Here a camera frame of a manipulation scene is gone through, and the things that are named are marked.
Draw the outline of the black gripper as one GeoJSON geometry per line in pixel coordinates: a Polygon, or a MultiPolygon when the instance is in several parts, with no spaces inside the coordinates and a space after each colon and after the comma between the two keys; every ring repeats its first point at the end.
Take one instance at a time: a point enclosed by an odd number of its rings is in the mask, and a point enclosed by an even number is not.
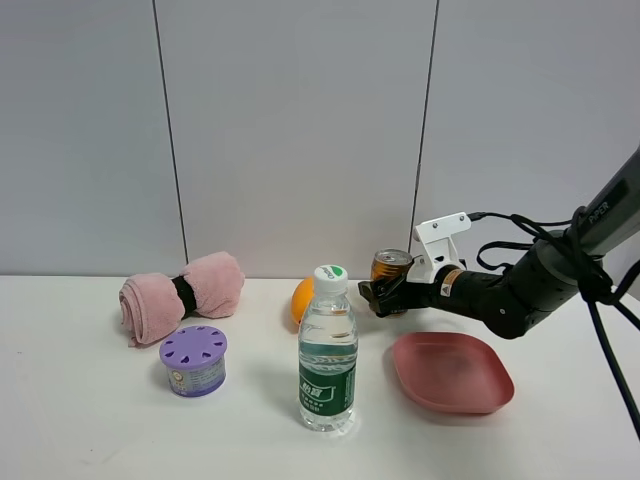
{"type": "Polygon", "coordinates": [[[359,294],[378,317],[402,315],[409,310],[428,308],[432,305],[434,286],[406,281],[407,273],[397,276],[381,276],[376,281],[360,281],[359,294]]]}

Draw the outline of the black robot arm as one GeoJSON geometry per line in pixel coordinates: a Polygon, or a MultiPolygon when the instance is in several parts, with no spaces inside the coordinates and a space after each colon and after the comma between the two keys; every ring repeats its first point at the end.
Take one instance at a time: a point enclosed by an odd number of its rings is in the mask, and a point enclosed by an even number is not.
{"type": "Polygon", "coordinates": [[[416,270],[359,283],[359,293],[379,317],[434,308],[483,322],[494,334],[523,336],[574,295],[616,305],[639,276],[633,264],[619,283],[602,267],[604,256],[639,231],[639,155],[633,153],[566,229],[547,231],[521,216],[509,217],[534,238],[502,274],[469,271],[445,261],[435,271],[416,270]]]}

